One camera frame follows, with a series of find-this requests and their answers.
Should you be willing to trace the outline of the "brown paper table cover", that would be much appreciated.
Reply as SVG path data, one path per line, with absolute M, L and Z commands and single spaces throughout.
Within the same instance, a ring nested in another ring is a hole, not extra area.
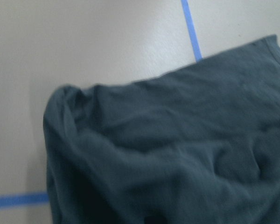
M 0 224 L 50 224 L 42 118 L 63 84 L 155 77 L 276 34 L 280 0 L 0 0 Z

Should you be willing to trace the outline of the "black printed t-shirt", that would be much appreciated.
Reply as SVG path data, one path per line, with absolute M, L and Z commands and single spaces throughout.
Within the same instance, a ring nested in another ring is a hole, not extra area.
M 276 35 L 157 78 L 62 86 L 43 130 L 55 224 L 280 224 Z

